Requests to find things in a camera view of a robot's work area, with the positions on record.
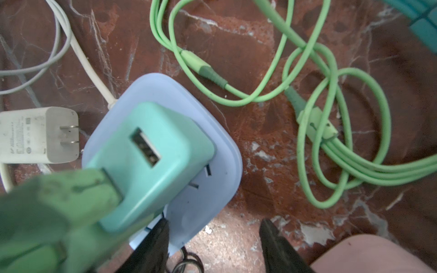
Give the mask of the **pink power strip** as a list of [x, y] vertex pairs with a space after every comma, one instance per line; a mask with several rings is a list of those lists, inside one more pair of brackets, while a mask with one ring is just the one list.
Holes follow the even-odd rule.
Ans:
[[371, 234], [354, 235], [324, 253], [311, 268], [316, 273], [434, 273], [397, 244]]

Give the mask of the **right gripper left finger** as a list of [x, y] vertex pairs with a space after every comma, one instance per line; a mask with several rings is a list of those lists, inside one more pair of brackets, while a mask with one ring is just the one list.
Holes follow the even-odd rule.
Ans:
[[168, 259], [169, 233], [169, 223], [163, 218], [117, 272], [164, 273]]

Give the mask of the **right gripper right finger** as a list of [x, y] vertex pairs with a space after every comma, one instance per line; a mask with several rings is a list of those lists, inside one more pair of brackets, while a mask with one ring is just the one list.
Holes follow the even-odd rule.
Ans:
[[259, 236], [267, 273], [314, 273], [270, 219], [261, 221]]

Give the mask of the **green charger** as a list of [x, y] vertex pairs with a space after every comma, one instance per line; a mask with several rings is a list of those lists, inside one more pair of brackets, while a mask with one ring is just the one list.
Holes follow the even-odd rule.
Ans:
[[191, 118], [139, 104], [84, 165], [103, 169], [122, 195], [100, 225], [121, 232], [162, 209], [214, 155], [215, 145]]

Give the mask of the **blue power strip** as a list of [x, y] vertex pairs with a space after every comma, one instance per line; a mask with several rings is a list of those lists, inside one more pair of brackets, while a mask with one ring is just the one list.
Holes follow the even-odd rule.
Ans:
[[146, 237], [145, 226], [153, 227], [164, 214], [170, 224], [169, 254], [175, 254], [205, 227], [235, 195], [242, 178], [242, 157], [231, 136], [215, 117], [182, 85], [161, 73], [138, 78], [123, 93], [95, 129], [85, 145], [82, 167], [143, 102], [153, 102], [191, 118], [215, 145], [209, 163], [162, 209], [142, 216], [121, 232], [107, 232], [128, 239], [136, 248]]

